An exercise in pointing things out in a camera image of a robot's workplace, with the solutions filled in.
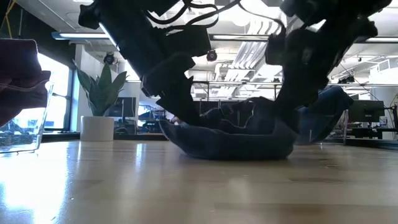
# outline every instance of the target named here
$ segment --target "wooden table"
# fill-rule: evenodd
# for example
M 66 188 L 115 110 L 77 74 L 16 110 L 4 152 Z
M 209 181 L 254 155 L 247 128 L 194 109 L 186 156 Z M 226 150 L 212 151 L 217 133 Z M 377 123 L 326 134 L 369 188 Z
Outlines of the wooden table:
M 48 143 L 0 157 L 0 223 L 398 223 L 398 152 L 216 162 L 169 142 Z

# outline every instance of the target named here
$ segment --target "potted plant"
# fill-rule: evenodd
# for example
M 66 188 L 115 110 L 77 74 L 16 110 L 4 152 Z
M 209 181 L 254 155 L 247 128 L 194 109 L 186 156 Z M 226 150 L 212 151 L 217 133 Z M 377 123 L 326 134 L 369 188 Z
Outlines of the potted plant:
M 87 75 L 78 68 L 78 79 L 88 99 L 93 116 L 82 116 L 80 140 L 113 141 L 114 119 L 104 117 L 105 112 L 115 104 L 121 88 L 126 82 L 127 72 L 122 72 L 112 82 L 111 69 L 105 64 L 100 77 Z

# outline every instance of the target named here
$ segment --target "dark red cloth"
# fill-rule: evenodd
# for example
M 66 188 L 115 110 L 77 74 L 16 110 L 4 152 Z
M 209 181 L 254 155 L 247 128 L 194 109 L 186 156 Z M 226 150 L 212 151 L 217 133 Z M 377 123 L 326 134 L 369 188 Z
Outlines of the dark red cloth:
M 34 40 L 0 39 L 0 126 L 23 109 L 46 107 L 50 76 L 42 71 Z

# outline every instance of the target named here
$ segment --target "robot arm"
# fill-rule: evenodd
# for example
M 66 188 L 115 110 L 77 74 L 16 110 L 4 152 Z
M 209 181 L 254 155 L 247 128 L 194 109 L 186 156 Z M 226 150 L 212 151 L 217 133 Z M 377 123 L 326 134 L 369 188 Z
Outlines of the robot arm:
M 199 6 L 191 1 L 183 0 L 185 6 L 179 15 L 188 6 L 214 6 Z M 182 121 L 200 126 L 200 115 L 190 94 L 193 80 L 184 72 L 195 66 L 192 57 L 207 54 L 211 45 L 206 30 L 209 26 L 193 24 L 240 5 L 240 1 L 198 16 L 185 26 L 160 29 L 149 22 L 148 12 L 161 16 L 179 0 L 94 0 L 89 6 L 81 6 L 79 24 L 92 29 L 101 26 L 138 74 L 142 91 L 147 96 L 160 96 L 158 105 Z M 353 42 L 377 35 L 368 17 L 391 1 L 285 0 L 280 6 L 282 11 L 289 17 L 296 15 L 304 25 L 289 34 L 283 28 L 280 34 L 269 38 L 266 62 L 281 65 L 284 70 L 284 85 L 276 107 L 291 110 L 315 101 L 318 90 L 328 83 L 328 74 Z M 326 22 L 317 32 L 305 29 L 323 19 Z

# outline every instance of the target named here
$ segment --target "white plant pot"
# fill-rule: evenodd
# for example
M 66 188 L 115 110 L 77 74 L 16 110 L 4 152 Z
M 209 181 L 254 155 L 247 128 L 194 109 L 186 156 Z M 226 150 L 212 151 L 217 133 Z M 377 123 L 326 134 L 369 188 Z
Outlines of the white plant pot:
M 114 119 L 100 116 L 82 116 L 81 141 L 113 141 Z

